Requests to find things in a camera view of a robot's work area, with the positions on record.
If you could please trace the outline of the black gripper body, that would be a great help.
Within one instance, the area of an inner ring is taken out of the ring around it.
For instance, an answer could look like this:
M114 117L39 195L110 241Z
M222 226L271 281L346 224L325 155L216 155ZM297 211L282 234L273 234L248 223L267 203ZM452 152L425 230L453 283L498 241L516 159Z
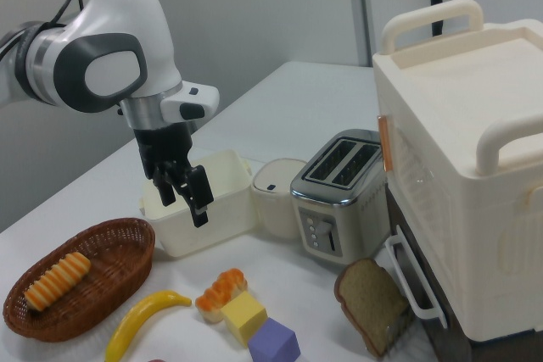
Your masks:
M175 123L155 130L134 131L143 171L148 179L155 174L168 175L172 180L183 180L191 168L188 152L192 147L186 123Z

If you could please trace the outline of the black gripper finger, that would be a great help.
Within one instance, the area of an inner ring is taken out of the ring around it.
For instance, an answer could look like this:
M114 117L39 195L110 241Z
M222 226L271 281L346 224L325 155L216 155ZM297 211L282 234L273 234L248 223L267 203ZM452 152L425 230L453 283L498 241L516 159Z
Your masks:
M175 162L165 161L155 165L152 180L164 206L169 206L176 201L174 188L176 182Z
M210 182L203 165L188 170L184 175L183 197L191 212L195 227L208 222L207 206L214 201Z

